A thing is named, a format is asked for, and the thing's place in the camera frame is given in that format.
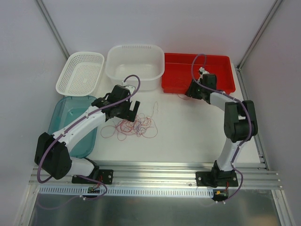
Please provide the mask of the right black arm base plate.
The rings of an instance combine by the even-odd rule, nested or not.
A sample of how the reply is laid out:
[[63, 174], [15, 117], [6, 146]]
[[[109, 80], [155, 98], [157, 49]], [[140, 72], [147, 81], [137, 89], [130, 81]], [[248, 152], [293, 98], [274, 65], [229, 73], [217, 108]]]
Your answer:
[[238, 187], [238, 179], [235, 171], [220, 171], [217, 173], [209, 171], [196, 172], [197, 186], [207, 187]]

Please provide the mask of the red plastic tray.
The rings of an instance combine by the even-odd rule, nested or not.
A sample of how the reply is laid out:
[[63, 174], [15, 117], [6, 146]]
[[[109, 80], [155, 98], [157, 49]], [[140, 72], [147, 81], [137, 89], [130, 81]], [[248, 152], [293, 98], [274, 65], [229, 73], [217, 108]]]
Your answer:
[[[195, 54], [165, 53], [165, 72], [162, 75], [161, 87], [165, 93], [184, 94], [191, 81], [191, 65]], [[236, 91], [230, 58], [228, 56], [199, 56], [193, 66], [195, 78], [199, 78], [201, 66], [217, 77], [217, 89], [227, 94]]]

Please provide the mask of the white plastic tub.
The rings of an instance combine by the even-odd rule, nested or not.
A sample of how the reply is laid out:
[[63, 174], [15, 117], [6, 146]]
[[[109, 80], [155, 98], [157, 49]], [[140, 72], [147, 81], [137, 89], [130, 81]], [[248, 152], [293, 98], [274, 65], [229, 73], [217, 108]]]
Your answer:
[[165, 53], [156, 45], [117, 45], [107, 55], [105, 73], [114, 84], [129, 75], [140, 78], [140, 91], [155, 90], [165, 72]]

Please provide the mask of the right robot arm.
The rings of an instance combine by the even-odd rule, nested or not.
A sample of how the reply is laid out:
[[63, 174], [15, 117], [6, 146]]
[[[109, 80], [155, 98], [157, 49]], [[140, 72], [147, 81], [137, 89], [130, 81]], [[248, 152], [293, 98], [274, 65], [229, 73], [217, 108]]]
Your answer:
[[218, 159], [210, 171], [196, 173], [197, 182], [216, 188], [218, 186], [238, 187], [234, 163], [243, 145], [257, 135], [258, 125], [254, 103], [241, 101], [224, 91], [216, 89], [214, 74], [203, 74], [196, 80], [192, 78], [185, 95], [204, 100], [224, 111], [223, 129], [226, 141]]

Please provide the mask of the white perforated plastic basket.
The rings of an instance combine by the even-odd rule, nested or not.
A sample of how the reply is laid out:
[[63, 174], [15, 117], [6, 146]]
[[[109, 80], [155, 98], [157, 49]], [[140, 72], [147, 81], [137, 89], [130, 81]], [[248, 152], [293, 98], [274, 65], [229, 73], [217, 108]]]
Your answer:
[[104, 56], [81, 51], [69, 56], [56, 83], [56, 91], [64, 96], [90, 95], [102, 74]]

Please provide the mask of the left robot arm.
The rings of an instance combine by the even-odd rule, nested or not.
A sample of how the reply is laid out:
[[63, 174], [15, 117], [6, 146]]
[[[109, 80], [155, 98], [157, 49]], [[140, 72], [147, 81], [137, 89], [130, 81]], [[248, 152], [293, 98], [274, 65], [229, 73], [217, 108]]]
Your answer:
[[42, 133], [38, 138], [34, 158], [38, 165], [37, 180], [44, 183], [40, 178], [40, 173], [44, 170], [56, 180], [71, 175], [83, 178], [88, 183], [96, 182], [99, 178], [99, 166], [88, 158], [71, 157], [70, 152], [83, 137], [111, 118], [134, 121], [140, 102], [136, 101], [131, 110], [130, 98], [137, 91], [131, 85], [115, 85], [112, 92], [94, 100], [69, 125], [52, 134]]

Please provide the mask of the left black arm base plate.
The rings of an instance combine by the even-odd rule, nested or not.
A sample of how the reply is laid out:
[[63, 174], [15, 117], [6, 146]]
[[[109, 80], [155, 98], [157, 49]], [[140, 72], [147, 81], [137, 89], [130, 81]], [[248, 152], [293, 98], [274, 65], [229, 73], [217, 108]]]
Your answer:
[[[94, 180], [98, 180], [106, 185], [111, 185], [113, 183], [113, 173], [114, 171], [112, 169], [100, 169], [96, 173]], [[94, 182], [78, 177], [73, 176], [71, 180], [72, 184], [94, 184]]]

